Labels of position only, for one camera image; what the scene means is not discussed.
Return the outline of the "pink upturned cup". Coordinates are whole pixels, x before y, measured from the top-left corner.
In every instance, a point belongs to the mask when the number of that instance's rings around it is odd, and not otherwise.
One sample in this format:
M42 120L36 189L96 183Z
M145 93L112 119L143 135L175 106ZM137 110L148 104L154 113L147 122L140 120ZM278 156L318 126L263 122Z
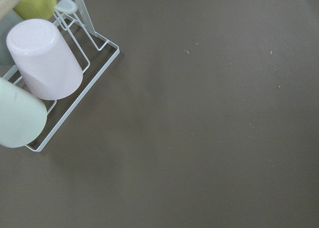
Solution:
M8 50L27 87L43 100L59 100L74 93L83 72L57 27L44 19L15 25L6 37Z

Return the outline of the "yellow-green upturned cup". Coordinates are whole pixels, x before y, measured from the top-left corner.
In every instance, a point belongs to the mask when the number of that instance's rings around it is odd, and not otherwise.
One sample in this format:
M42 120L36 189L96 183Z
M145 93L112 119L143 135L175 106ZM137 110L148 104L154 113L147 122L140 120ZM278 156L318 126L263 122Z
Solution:
M13 9L24 20L40 18L50 19L57 0L21 0Z

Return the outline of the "mint upturned cup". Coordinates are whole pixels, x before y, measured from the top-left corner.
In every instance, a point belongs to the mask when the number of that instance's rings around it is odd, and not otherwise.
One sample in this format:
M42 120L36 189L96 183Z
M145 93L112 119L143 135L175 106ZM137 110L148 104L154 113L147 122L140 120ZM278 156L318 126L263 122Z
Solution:
M11 82L0 79L0 144L17 148L34 141L47 121L44 103Z

